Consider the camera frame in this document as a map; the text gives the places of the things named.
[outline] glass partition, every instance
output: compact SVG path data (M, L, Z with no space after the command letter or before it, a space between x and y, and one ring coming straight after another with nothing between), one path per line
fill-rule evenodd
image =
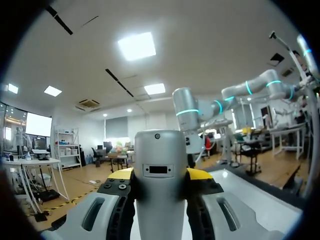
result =
M26 138L27 112L6 105L3 123L3 151L23 155L31 147Z

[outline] white table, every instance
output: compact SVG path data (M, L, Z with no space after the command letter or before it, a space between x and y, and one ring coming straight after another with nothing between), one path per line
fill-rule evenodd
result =
M17 198L17 199L26 199L26 200L30 203L33 211L34 211L35 213L39 212L40 209L39 209L39 208L38 208L38 210L36 209L36 207L35 207L32 199L31 199L31 196L30 196L30 194L29 194L29 191L28 191L28 188L27 188L27 185L26 185L26 181L25 181L25 175L24 175L24 173L23 173L23 168L22 168L21 163L20 163L19 161L6 161L6 160L3 160L3 161L2 161L2 165L3 165L3 167L6 169L6 172L7 172L7 176L8 176L8 177L9 177L10 174L11 174L11 173L10 173L10 169L17 169L17 171L18 171L18 173L19 173L19 175L20 175L20 177L21 177L21 182L22 182L22 186L23 186L23 189L24 189L25 194L16 195L16 198Z
M49 166L51 172L52 172L52 176L53 176L53 181L54 181L54 184L55 184L55 188L56 188L56 191L62 196L64 197L65 199L67 199L68 201L70 200L69 199L69 196L68 196L68 193L67 193L67 190L66 190L66 187L65 187L65 183L64 183L64 180L63 180L63 177L62 177L62 170L61 170L61 161L58 160L58 159L55 159L55 158L50 158L49 160L38 160L38 159L33 159L33 160L25 160L25 159L14 159L13 161L6 161L6 160L3 160L2 161L3 165L5 167L9 167L9 168L16 168L18 169L19 171L19 174L21 176L21 181L22 181L22 184L23 184L23 188L27 194L27 199L28 200L32 200L34 205L36 206L36 208L33 206L32 204L32 201L30 202L31 204L31 207L32 209L34 210L35 213L37 212L42 212L38 203L37 203L37 200L32 192L32 189L31 189L31 186L30 186L30 183L28 181L28 174L27 174L27 169L29 168L39 168L39 167L42 167L42 166ZM58 166L58 170L59 170L59 174L60 174L60 179L61 179L61 182L62 182L62 186L63 186L63 189L64 189L64 192L65 192L65 195L63 195L60 191L59 191L59 187L57 185L57 181L56 181L56 177L55 177L55 174L53 173L54 172L54 168L53 168L53 165L54 164L57 164Z
M273 156L279 154L282 150L294 150L296 151L296 159L299 160L300 156L304 153L305 147L305 132L306 132L306 123L296 124L291 126L289 129L277 130L270 129L270 134L272 136L272 153ZM290 133L296 133L296 146L283 146L282 145L282 135L288 135ZM276 149L275 139L279 138L279 147L278 151Z

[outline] white robotic arm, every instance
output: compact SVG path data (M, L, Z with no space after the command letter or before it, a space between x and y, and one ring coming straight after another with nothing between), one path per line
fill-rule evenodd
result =
M185 135L187 153L197 154L204 149L204 141L198 136L201 121L209 121L212 117L237 105L237 96L252 95L263 88L267 88L270 99L295 101L302 94L296 91L294 85L282 83L273 69L265 71L252 80L223 89L221 91L223 99L212 102L196 99L187 87L175 90L172 94L173 104L179 128Z

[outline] ceiling light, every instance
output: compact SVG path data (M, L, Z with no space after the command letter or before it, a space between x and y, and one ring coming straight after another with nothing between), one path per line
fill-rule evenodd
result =
M18 93L19 88L15 85L12 85L11 83L8 84L8 90L10 92L13 92L14 94Z
M132 61L156 55L151 32L125 37L118 41L126 60Z
M56 97L56 96L58 96L60 93L62 93L62 91L59 90L59 89L54 88L53 86L48 86L48 87L46 88L46 90L44 90L44 93Z
M160 84L153 84L144 87L147 94L163 94L166 92L165 85L163 83Z

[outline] air conditioning vent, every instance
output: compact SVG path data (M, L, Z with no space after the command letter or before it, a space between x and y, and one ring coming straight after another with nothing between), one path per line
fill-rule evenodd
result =
M84 108L98 108L100 106L100 103L93 99L85 99L80 101L78 104Z
M82 107L79 106L74 106L73 110L77 111L77 112L85 112L86 110L83 109Z

